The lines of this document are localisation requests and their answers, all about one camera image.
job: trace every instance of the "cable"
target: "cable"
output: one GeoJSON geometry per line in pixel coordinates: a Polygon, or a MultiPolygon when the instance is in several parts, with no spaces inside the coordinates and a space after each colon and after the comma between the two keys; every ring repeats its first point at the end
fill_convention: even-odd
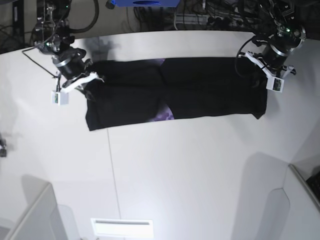
{"type": "Polygon", "coordinates": [[[135,18],[139,21],[139,29],[140,29],[140,32],[142,32],[142,23],[143,22],[140,18],[140,11],[136,6],[133,8],[133,13],[134,13],[135,18]]]}
{"type": "Polygon", "coordinates": [[[98,17],[99,17],[99,2],[98,0],[93,0],[94,3],[94,17],[92,22],[89,24],[89,26],[85,27],[85,28],[81,28],[81,29],[73,29],[70,28],[70,33],[72,34],[81,34],[81,33],[85,33],[87,31],[89,31],[90,29],[93,28],[93,26],[96,24],[98,17]]]}
{"type": "Polygon", "coordinates": [[[257,72],[259,72],[261,69],[259,68],[257,71],[254,71],[254,72],[251,72],[250,74],[241,74],[239,71],[238,71],[238,59],[239,59],[239,55],[242,51],[242,49],[244,49],[244,47],[249,43],[251,42],[254,38],[256,38],[256,36],[253,36],[251,37],[249,40],[247,40],[239,49],[239,51],[237,52],[236,56],[235,56],[235,60],[234,60],[234,69],[235,69],[235,72],[236,74],[238,74],[241,78],[245,79],[247,77],[250,77],[254,74],[256,74],[257,72]]]}
{"type": "Polygon", "coordinates": [[[166,16],[163,14],[163,7],[156,11],[153,11],[151,7],[135,7],[134,15],[140,23],[140,28],[144,24],[146,31],[165,31],[166,27],[173,27],[173,23],[165,22],[166,16]]]}
{"type": "Polygon", "coordinates": [[[182,13],[182,21],[183,21],[184,30],[187,30],[186,24],[185,24],[186,5],[187,5],[187,0],[184,0],[183,1],[183,13],[182,13]]]}
{"type": "Polygon", "coordinates": [[[39,63],[37,63],[35,60],[33,60],[30,56],[28,56],[26,54],[27,51],[30,51],[32,49],[27,49],[27,50],[23,50],[22,53],[23,55],[25,55],[28,59],[30,59],[34,64],[38,65],[40,68],[42,68],[43,70],[45,70],[48,74],[50,74],[52,77],[57,78],[58,76],[52,74],[51,72],[49,72],[49,70],[47,70],[46,68],[44,68],[43,66],[41,66],[39,63]]]}
{"type": "Polygon", "coordinates": [[[250,30],[257,36],[257,39],[264,40],[264,41],[268,42],[270,45],[273,45],[275,48],[277,48],[281,52],[285,51],[285,49],[283,49],[281,46],[279,46],[273,39],[270,39],[268,35],[266,35],[264,33],[260,33],[252,27],[252,25],[248,22],[247,18],[245,17],[244,0],[238,1],[238,11],[241,15],[241,18],[242,18],[244,24],[246,24],[250,28],[250,30]]]}
{"type": "Polygon", "coordinates": [[[31,60],[34,64],[38,65],[40,68],[42,68],[43,70],[45,70],[48,74],[50,74],[50,75],[53,76],[54,78],[57,78],[58,76],[52,74],[49,70],[47,70],[46,68],[44,68],[43,66],[41,66],[41,65],[40,65],[39,63],[37,63],[36,61],[34,61],[30,56],[28,56],[28,55],[26,54],[26,52],[31,51],[31,50],[33,50],[33,49],[37,49],[38,47],[46,44],[46,43],[56,34],[57,28],[59,27],[62,19],[64,19],[64,17],[65,17],[65,15],[67,14],[67,12],[68,12],[68,10],[66,10],[66,11],[64,12],[64,14],[62,15],[62,17],[59,19],[57,25],[55,26],[55,29],[54,29],[54,31],[53,31],[53,34],[52,34],[50,37],[48,37],[46,40],[44,40],[44,41],[41,42],[40,44],[35,45],[35,46],[33,46],[33,47],[30,47],[30,48],[25,49],[25,50],[22,51],[22,54],[23,54],[23,55],[25,55],[25,56],[26,56],[29,60],[31,60]]]}
{"type": "Polygon", "coordinates": [[[12,39],[12,40],[16,41],[19,44],[23,44],[20,40],[14,38],[14,35],[10,35],[9,33],[4,31],[4,29],[12,28],[12,27],[13,27],[12,25],[9,25],[9,26],[3,26],[2,28],[0,28],[0,32],[8,37],[6,40],[4,40],[4,42],[6,42],[8,39],[12,39]]]}
{"type": "Polygon", "coordinates": [[[127,21],[127,23],[128,23],[128,27],[129,27],[129,29],[130,29],[130,31],[131,31],[132,33],[135,33],[135,31],[133,30],[133,28],[132,28],[131,25],[130,25],[128,7],[125,8],[125,12],[126,12],[126,21],[127,21]]]}
{"type": "Polygon", "coordinates": [[[179,30],[177,28],[177,11],[174,11],[173,25],[174,25],[175,30],[179,30]]]}

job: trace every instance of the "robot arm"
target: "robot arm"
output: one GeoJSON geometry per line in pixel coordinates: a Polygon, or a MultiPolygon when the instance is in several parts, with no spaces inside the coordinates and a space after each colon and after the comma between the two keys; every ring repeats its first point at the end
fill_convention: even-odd
{"type": "MultiPolygon", "coordinates": [[[[68,25],[68,15],[72,0],[37,0],[37,23],[34,27],[36,41],[34,45],[42,54],[51,55],[52,62],[57,67],[57,88],[55,93],[67,94],[73,89],[77,89],[83,94],[88,82],[95,79],[102,80],[95,72],[87,70],[92,64],[90,59],[83,61],[87,52],[80,48],[73,48],[75,37],[71,34],[84,33],[90,30],[99,17],[98,0],[93,0],[95,6],[94,18],[87,27],[82,29],[72,29],[68,25]],[[60,87],[61,75],[66,82],[60,87]]],[[[54,98],[56,103],[60,103],[59,98],[54,98]]]]}
{"type": "MultiPolygon", "coordinates": [[[[99,16],[98,0],[93,0],[95,16],[91,24],[83,29],[71,29],[68,26],[67,17],[72,0],[37,1],[39,7],[37,10],[37,24],[35,26],[37,39],[35,45],[41,53],[52,55],[53,64],[60,72],[55,91],[56,95],[68,93],[73,89],[77,89],[86,95],[86,84],[96,79],[103,81],[103,78],[95,72],[88,71],[88,66],[92,62],[90,60],[83,61],[83,58],[86,56],[85,50],[71,47],[71,44],[75,41],[75,37],[71,34],[86,32],[93,27],[99,16]],[[66,82],[62,87],[60,87],[61,75],[66,78],[66,82]]],[[[278,82],[289,73],[296,74],[292,66],[286,67],[284,63],[295,49],[301,47],[306,39],[306,32],[303,26],[295,22],[294,11],[292,11],[294,7],[292,5],[290,6],[291,10],[288,10],[288,6],[282,5],[283,1],[281,0],[257,1],[265,14],[264,17],[274,22],[274,31],[270,34],[251,28],[255,34],[255,37],[251,41],[257,46],[266,45],[266,47],[262,53],[245,53],[241,52],[241,49],[244,47],[242,46],[236,56],[235,69],[238,72],[238,57],[247,57],[262,69],[268,81],[278,82]]],[[[242,16],[243,22],[251,27],[245,17],[244,0],[238,0],[238,11],[242,16]]],[[[56,95],[54,97],[55,102],[60,97],[56,95]]]]}

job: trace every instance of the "black garment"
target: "black garment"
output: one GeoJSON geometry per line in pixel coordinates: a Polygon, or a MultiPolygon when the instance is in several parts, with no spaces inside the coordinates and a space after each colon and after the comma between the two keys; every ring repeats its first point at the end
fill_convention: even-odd
{"type": "MultiPolygon", "coordinates": [[[[263,74],[243,79],[234,58],[172,58],[155,61],[97,62],[91,71],[105,75],[105,83],[90,82],[86,121],[90,131],[145,123],[166,103],[174,119],[253,114],[259,119],[267,107],[263,74]]],[[[239,59],[243,74],[257,69],[239,59]]]]}

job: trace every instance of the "black pants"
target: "black pants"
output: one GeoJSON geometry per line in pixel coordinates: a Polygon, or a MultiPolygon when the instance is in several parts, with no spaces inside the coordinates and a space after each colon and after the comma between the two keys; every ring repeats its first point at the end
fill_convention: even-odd
{"type": "Polygon", "coordinates": [[[102,61],[91,71],[106,76],[105,83],[86,87],[86,121],[90,131],[145,123],[165,103],[175,119],[229,114],[253,114],[259,119],[267,107],[266,79],[247,59],[239,59],[243,79],[235,72],[234,58],[172,58],[163,64],[144,60],[102,61]]]}

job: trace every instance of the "black cable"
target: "black cable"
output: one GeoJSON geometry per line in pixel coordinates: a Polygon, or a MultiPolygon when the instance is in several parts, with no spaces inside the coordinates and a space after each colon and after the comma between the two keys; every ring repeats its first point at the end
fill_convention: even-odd
{"type": "Polygon", "coordinates": [[[268,42],[270,45],[273,45],[275,48],[277,48],[281,52],[285,52],[286,51],[281,46],[279,46],[274,40],[270,39],[268,35],[260,33],[260,32],[258,32],[256,29],[254,29],[252,27],[252,25],[248,22],[248,20],[247,20],[247,18],[245,16],[244,0],[239,0],[238,1],[238,11],[239,11],[239,13],[241,15],[241,18],[242,18],[244,24],[246,24],[250,28],[250,30],[257,36],[257,39],[264,40],[264,41],[268,42]]]}
{"type": "Polygon", "coordinates": [[[129,30],[130,30],[132,33],[135,33],[135,31],[134,31],[133,28],[131,27],[131,24],[130,24],[130,21],[129,21],[129,10],[128,10],[128,7],[125,8],[125,12],[126,12],[126,22],[127,22],[128,27],[129,27],[129,30]]]}
{"type": "Polygon", "coordinates": [[[136,7],[134,8],[134,15],[140,23],[146,25],[146,31],[164,31],[165,27],[169,27],[172,23],[165,23],[166,16],[163,13],[163,8],[159,11],[154,11],[151,7],[136,7]]]}
{"type": "Polygon", "coordinates": [[[238,71],[238,59],[239,59],[239,55],[240,55],[240,53],[241,53],[241,51],[242,51],[242,49],[244,49],[244,47],[249,43],[249,42],[251,42],[254,38],[256,38],[256,36],[253,36],[253,37],[251,37],[249,40],[247,40],[241,47],[240,47],[240,49],[239,49],[239,51],[237,52],[237,54],[236,54],[236,56],[235,56],[235,60],[234,60],[234,69],[235,69],[235,72],[236,72],[236,74],[238,74],[241,78],[243,78],[243,79],[245,79],[245,78],[247,78],[247,77],[250,77],[250,76],[252,76],[252,75],[254,75],[254,74],[256,74],[257,72],[259,72],[260,70],[262,70],[263,68],[265,68],[266,66],[264,66],[263,68],[259,68],[258,70],[256,70],[256,71],[254,71],[254,72],[251,72],[251,73],[249,73],[249,74],[241,74],[239,71],[238,71]]]}
{"type": "Polygon", "coordinates": [[[72,34],[81,34],[81,33],[85,33],[87,31],[89,31],[90,29],[93,28],[93,26],[96,24],[98,17],[99,17],[99,2],[98,0],[93,0],[94,3],[94,17],[92,22],[89,24],[89,26],[85,27],[85,28],[81,28],[81,29],[73,29],[70,28],[70,33],[72,34]]]}
{"type": "Polygon", "coordinates": [[[16,42],[19,43],[19,44],[23,44],[20,40],[16,39],[16,38],[14,37],[14,35],[10,35],[9,33],[7,33],[7,32],[4,31],[4,29],[12,28],[12,27],[13,27],[12,25],[9,25],[9,26],[4,26],[4,27],[0,28],[0,32],[7,36],[7,39],[4,40],[4,41],[6,42],[8,39],[12,39],[12,40],[16,41],[16,42]]]}
{"type": "Polygon", "coordinates": [[[186,24],[185,24],[186,5],[187,5],[187,0],[184,0],[184,2],[183,2],[183,13],[182,13],[182,21],[183,21],[183,29],[184,30],[187,30],[186,24]]]}
{"type": "Polygon", "coordinates": [[[10,52],[8,51],[8,48],[5,48],[7,41],[10,39],[10,37],[7,37],[5,40],[3,40],[3,42],[0,45],[0,50],[6,49],[4,52],[10,52]]]}
{"type": "Polygon", "coordinates": [[[23,50],[22,53],[23,53],[23,55],[25,55],[28,59],[30,59],[34,64],[38,65],[40,68],[42,68],[43,70],[45,70],[45,71],[46,71],[48,74],[50,74],[52,77],[57,78],[56,75],[54,75],[54,74],[52,74],[51,72],[49,72],[49,70],[47,70],[46,68],[44,68],[43,66],[41,66],[39,63],[37,63],[35,60],[33,60],[30,56],[28,56],[28,55],[26,54],[26,52],[31,51],[31,50],[33,50],[33,49],[34,49],[34,48],[32,47],[32,48],[30,48],[30,49],[23,50]]]}
{"type": "Polygon", "coordinates": [[[207,30],[206,27],[204,28],[203,25],[200,24],[199,15],[203,15],[204,13],[198,12],[198,11],[195,10],[195,7],[197,7],[197,5],[201,5],[201,6],[202,6],[202,0],[198,0],[196,3],[194,3],[194,4],[192,5],[191,9],[188,8],[188,10],[189,10],[189,12],[192,12],[192,13],[195,14],[196,19],[197,19],[197,22],[198,22],[198,25],[199,25],[199,27],[201,28],[201,30],[207,30]]]}
{"type": "Polygon", "coordinates": [[[36,45],[36,46],[33,46],[33,47],[30,47],[30,48],[25,49],[25,50],[22,51],[22,54],[23,54],[23,55],[25,55],[25,56],[26,56],[29,60],[31,60],[34,64],[38,65],[40,68],[42,68],[43,70],[45,70],[48,74],[50,74],[50,75],[53,76],[54,78],[57,78],[58,76],[52,74],[49,70],[47,70],[46,68],[44,68],[43,66],[41,66],[41,65],[40,65],[39,63],[37,63],[36,61],[34,61],[30,56],[28,56],[28,55],[26,54],[26,52],[31,51],[31,50],[33,50],[33,49],[37,49],[37,48],[39,48],[40,46],[46,44],[46,43],[56,34],[56,31],[57,31],[57,29],[58,29],[61,21],[64,19],[65,15],[67,14],[67,12],[68,12],[68,10],[66,10],[66,11],[64,12],[64,14],[62,15],[62,17],[59,19],[57,25],[55,26],[55,29],[54,29],[54,31],[53,31],[53,34],[52,34],[51,36],[49,36],[46,40],[44,40],[44,41],[41,42],[40,44],[38,44],[38,45],[36,45]]]}
{"type": "Polygon", "coordinates": [[[135,6],[133,8],[133,13],[134,13],[134,16],[135,18],[139,21],[139,29],[140,29],[140,32],[142,32],[142,19],[140,18],[140,11],[139,9],[135,6]]]}

